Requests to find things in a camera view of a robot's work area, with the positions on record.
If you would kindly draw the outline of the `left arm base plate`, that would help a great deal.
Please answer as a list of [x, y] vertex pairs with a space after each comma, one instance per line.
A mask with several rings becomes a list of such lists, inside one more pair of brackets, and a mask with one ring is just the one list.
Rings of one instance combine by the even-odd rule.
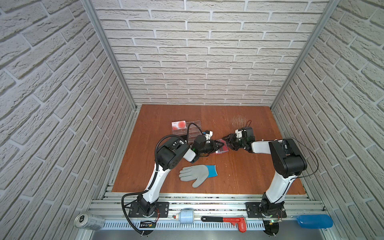
[[137, 201], [129, 207], [129, 218], [167, 218], [169, 214], [169, 202], [156, 202], [149, 206], [143, 206]]

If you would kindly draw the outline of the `red leather card holder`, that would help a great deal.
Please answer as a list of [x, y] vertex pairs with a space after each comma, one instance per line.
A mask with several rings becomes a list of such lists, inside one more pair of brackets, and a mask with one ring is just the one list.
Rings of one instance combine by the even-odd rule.
[[217, 143], [217, 146], [220, 147], [217, 151], [215, 151], [216, 155], [224, 154], [224, 153], [227, 153], [229, 151], [229, 148], [227, 146], [226, 141], [220, 139], [220, 140], [216, 140], [216, 143]]

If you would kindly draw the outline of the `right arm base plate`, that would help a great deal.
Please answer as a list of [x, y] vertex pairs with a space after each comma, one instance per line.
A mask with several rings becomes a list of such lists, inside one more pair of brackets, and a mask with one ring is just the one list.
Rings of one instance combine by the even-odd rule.
[[266, 204], [261, 202], [246, 202], [248, 218], [279, 218], [284, 219], [287, 213], [284, 207], [285, 202], [278, 204]]

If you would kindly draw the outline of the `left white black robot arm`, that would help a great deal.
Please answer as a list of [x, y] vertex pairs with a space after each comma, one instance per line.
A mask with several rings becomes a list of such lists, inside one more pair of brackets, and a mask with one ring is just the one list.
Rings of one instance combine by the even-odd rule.
[[186, 137], [167, 135], [163, 137], [155, 148], [155, 165], [150, 181], [146, 189], [138, 193], [128, 193], [122, 196], [122, 209], [125, 211], [131, 203], [125, 203], [128, 196], [137, 196], [133, 203], [139, 204], [146, 216], [155, 211], [156, 203], [160, 196], [160, 190], [171, 170], [182, 159], [195, 163], [201, 157], [214, 154], [225, 146], [224, 142], [212, 140], [211, 131], [202, 131], [194, 122], [186, 124]]

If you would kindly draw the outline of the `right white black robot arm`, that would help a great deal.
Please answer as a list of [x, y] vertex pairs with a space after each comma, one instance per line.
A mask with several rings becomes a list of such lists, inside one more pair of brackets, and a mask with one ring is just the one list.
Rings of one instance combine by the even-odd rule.
[[286, 194], [292, 183], [303, 178], [308, 167], [307, 160], [299, 150], [295, 138], [274, 141], [256, 141], [252, 127], [245, 126], [235, 133], [223, 137], [227, 146], [234, 151], [244, 149], [252, 154], [271, 155], [275, 175], [268, 190], [263, 194], [259, 211], [267, 218], [283, 211]]

